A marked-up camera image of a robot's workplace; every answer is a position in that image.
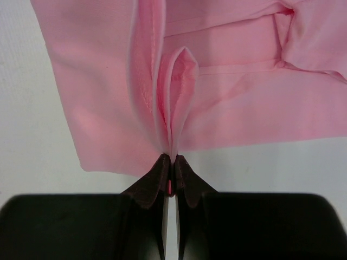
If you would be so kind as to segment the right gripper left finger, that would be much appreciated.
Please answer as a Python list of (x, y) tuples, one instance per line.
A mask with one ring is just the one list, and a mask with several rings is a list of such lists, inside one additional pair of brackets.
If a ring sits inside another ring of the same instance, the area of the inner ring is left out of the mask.
[(120, 259), (165, 259), (170, 157), (161, 154), (152, 168), (122, 195), (131, 203), (124, 219)]

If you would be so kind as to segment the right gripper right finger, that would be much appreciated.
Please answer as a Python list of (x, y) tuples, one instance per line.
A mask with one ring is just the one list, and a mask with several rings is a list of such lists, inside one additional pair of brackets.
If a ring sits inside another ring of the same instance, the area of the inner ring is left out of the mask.
[(173, 165), (179, 259), (209, 259), (203, 195), (216, 193), (199, 177), (186, 158), (177, 155)]

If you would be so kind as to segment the pink t shirt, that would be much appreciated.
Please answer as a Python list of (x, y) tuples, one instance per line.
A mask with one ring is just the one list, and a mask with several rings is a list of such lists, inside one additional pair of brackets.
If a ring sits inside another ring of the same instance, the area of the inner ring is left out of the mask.
[(81, 167), (346, 136), (346, 1), (32, 1)]

